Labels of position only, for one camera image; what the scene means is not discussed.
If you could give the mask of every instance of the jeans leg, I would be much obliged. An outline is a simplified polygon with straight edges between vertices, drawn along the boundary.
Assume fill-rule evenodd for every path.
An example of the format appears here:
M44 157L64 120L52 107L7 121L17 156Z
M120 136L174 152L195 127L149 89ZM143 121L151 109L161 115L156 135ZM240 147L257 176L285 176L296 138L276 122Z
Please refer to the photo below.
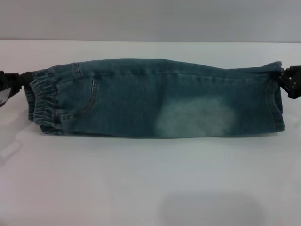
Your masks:
M220 69L169 60L99 60L34 74L46 134L181 138L284 130L275 62Z

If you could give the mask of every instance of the front pocket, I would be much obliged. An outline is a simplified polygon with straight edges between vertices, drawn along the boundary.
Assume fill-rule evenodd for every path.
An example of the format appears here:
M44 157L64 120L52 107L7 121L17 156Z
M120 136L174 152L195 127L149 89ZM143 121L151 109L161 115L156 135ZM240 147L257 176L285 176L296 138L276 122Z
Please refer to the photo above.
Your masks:
M69 91L59 95L61 102L65 102L64 112L58 114L60 120L68 120L80 117L83 113L93 108L97 96L96 77L77 79L75 84L69 87Z

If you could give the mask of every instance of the white surface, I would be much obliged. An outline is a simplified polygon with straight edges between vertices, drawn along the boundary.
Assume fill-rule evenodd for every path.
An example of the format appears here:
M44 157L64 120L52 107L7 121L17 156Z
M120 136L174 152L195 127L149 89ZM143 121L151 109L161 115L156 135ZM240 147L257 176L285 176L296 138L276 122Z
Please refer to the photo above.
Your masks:
M300 0L1 0L0 39L301 42Z
M282 60L301 44L0 41L0 69L106 58L224 68ZM301 99L283 93L286 131L249 138L51 137L23 92L0 109L0 226L299 226Z

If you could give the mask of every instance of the blue denim jeans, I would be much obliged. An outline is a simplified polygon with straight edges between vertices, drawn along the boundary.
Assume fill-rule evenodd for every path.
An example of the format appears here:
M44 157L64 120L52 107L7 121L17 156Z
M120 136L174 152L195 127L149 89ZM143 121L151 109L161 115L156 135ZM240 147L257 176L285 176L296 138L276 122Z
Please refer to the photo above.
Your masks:
M29 119L45 134L181 138L284 131L281 63L220 69L170 60L98 60L34 72Z

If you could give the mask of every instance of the children's jeans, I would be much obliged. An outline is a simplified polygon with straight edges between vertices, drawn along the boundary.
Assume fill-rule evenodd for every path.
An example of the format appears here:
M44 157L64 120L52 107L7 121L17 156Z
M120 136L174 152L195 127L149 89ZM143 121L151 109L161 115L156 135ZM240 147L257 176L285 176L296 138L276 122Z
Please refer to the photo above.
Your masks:
M139 138L284 130L281 63L220 69L170 60L97 60L33 73L29 119L45 134Z

